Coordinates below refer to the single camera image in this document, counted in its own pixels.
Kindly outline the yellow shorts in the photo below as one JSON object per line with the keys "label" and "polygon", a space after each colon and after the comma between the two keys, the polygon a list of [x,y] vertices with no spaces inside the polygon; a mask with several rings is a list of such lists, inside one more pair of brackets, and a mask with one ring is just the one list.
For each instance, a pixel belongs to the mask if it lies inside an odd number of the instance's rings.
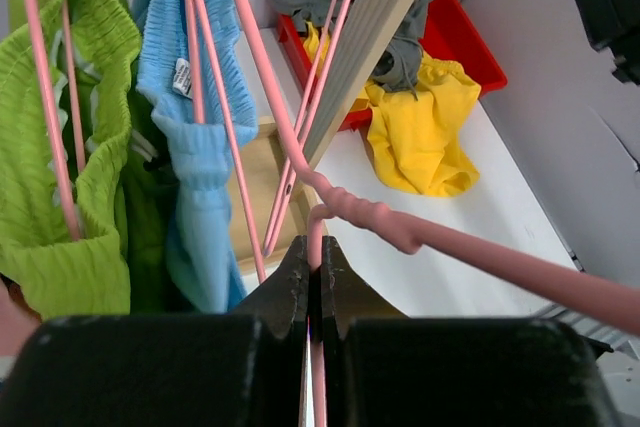
{"label": "yellow shorts", "polygon": [[387,92],[369,79],[355,107],[372,115],[366,134],[373,166],[386,186],[434,197],[455,197],[480,174],[460,146],[459,133],[481,86],[463,66],[422,54],[413,92]]}

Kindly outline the pink wire hanger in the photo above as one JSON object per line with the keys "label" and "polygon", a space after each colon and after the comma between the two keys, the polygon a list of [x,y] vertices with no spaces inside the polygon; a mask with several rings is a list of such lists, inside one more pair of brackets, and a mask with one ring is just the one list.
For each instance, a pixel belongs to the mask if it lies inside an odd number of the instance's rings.
{"label": "pink wire hanger", "polygon": [[[326,79],[337,48],[337,44],[346,20],[351,0],[342,0],[337,16],[334,32],[330,32],[332,16],[338,0],[331,0],[324,22],[318,49],[314,56],[311,70],[305,84],[302,100],[294,124],[295,139],[301,146],[306,143],[316,110],[324,90]],[[269,216],[263,242],[263,254],[272,254],[283,223],[288,201],[296,182],[292,162],[286,159],[282,169],[278,189]]]}

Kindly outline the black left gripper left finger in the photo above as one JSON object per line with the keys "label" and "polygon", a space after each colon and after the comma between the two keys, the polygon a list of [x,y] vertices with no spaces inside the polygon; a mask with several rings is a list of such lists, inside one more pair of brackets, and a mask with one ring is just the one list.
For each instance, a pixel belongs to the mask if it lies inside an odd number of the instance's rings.
{"label": "black left gripper left finger", "polygon": [[5,426],[300,426],[309,269],[294,239],[235,309],[66,316],[41,325],[1,390]]}

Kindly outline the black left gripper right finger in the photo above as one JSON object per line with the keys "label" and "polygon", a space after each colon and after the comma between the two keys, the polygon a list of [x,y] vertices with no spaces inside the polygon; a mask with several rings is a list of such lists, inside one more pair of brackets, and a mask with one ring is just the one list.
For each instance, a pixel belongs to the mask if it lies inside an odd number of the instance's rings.
{"label": "black left gripper right finger", "polygon": [[618,426],[590,344],[536,318],[409,318],[325,237],[319,271],[331,426]]}

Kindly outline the pink hanger of grey shorts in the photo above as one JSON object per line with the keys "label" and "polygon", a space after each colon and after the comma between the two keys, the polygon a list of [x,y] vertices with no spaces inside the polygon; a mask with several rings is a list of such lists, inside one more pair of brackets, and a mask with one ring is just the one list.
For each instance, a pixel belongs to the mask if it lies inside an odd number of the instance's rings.
{"label": "pink hanger of grey shorts", "polygon": [[586,314],[629,334],[638,334],[639,292],[623,285],[563,268],[457,230],[372,203],[334,187],[308,164],[291,127],[279,84],[265,50],[249,0],[234,0],[285,151],[304,184],[320,196],[308,228],[309,260],[316,269],[322,260],[322,222],[337,216],[369,230],[399,251],[415,254],[429,246],[518,287]]}

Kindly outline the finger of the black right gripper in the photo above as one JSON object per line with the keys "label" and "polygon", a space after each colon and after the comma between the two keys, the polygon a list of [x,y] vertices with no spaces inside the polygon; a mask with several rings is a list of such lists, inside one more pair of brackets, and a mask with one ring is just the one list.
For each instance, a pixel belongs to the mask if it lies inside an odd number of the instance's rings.
{"label": "finger of the black right gripper", "polygon": [[574,0],[589,45],[609,49],[612,75],[621,83],[639,84],[639,0]]}

